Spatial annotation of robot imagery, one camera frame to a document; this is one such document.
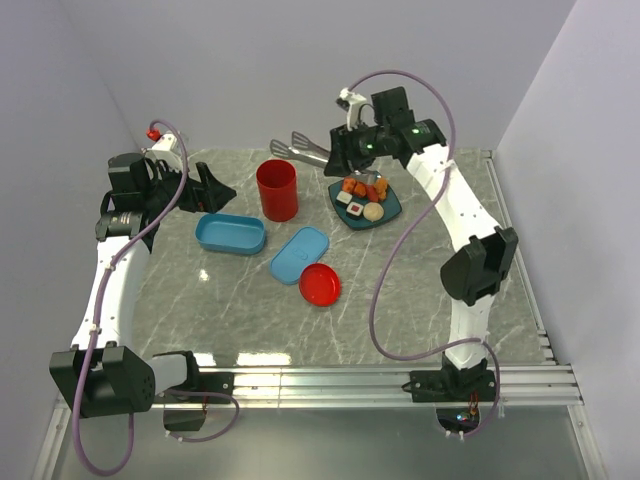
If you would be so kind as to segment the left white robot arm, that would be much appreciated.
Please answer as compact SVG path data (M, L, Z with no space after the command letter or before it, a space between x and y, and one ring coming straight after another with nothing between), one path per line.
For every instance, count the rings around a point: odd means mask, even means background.
M165 158L127 153L108 161L110 190L96 224L97 265L89 303L68 350L52 354L49 371L73 413L81 418L148 411L169 391L180 402L196 399L203 379L190 351L145 361L131 348L134 310L159 229L174 208L216 213L235 198L199 162L192 179Z

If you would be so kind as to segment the white steamed bun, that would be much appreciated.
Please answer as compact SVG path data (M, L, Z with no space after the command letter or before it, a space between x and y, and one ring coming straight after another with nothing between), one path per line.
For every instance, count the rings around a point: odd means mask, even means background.
M384 208L377 202L368 202L363 207L363 217L370 222L377 222L384 216Z

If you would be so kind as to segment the orange grilled salmon piece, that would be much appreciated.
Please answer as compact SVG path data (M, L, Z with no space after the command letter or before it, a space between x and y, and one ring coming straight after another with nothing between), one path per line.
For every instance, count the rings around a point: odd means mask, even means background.
M341 185L341 190L349 194L352 194L356 185L357 185L357 180L355 178L345 177Z

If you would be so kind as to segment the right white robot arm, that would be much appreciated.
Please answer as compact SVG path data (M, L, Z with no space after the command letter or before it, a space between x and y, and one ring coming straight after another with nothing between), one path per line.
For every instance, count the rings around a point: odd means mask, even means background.
M454 159L454 137L431 119L416 119L404 88L364 97L346 87L336 102L346 121L330 132L325 175L362 173L378 158L391 157L427 194L423 213L436 212L446 228L453 254L440 279L451 300L449 341L424 355L443 354L451 369L441 376L442 389L452 399L464 399L477 385L472 369L495 356L487 344L489 316L518 235L487 212Z

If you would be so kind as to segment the orange fried nugget back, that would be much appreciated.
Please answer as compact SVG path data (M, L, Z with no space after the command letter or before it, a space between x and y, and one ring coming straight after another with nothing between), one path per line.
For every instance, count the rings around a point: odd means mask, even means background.
M389 186L389 183L387 179L384 177L380 177L375 181L374 188L376 190L378 197L381 200L384 200L386 198L388 186Z

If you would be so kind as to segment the metal food tongs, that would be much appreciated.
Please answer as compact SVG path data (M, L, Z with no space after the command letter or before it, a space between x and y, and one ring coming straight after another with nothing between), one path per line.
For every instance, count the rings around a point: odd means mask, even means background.
M322 171L330 155L330 149L321 147L298 131L292 132L291 144L272 139L269 143L269 151L279 159L298 161L321 169ZM372 184L375 180L382 177L382 175L375 171L375 173L371 175L355 175L354 173L350 173L346 177L352 177Z

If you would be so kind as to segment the red sausage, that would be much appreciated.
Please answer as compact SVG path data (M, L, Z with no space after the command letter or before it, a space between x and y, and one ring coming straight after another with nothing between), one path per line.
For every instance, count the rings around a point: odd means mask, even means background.
M373 185L366 184L365 190L366 190L366 197L369 202L374 202L374 203L379 202L379 194Z

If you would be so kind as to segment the orange fried shrimp piece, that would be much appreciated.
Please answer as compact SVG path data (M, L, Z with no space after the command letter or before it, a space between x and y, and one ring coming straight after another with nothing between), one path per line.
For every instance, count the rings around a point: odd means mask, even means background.
M367 186L362 182L357 182L354 185L352 194L359 198L365 198L367 196Z

